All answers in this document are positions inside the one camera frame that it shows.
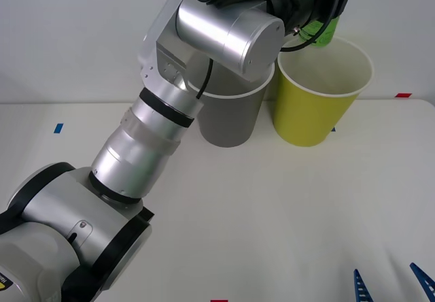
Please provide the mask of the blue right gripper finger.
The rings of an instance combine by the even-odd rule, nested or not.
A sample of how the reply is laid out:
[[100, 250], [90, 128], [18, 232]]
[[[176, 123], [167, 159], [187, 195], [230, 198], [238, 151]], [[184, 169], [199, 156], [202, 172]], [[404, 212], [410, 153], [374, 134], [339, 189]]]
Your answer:
[[420, 285], [421, 285], [424, 293], [426, 294], [427, 298], [429, 299], [429, 301], [435, 302], [435, 295], [434, 295], [435, 283], [434, 283], [434, 280], [426, 272], [424, 272], [420, 267], [418, 267], [415, 263], [411, 263], [410, 268], [413, 271], [418, 282], [420, 283]]
[[360, 272], [355, 269], [353, 271], [355, 301], [356, 302], [373, 302], [373, 299], [360, 275]]

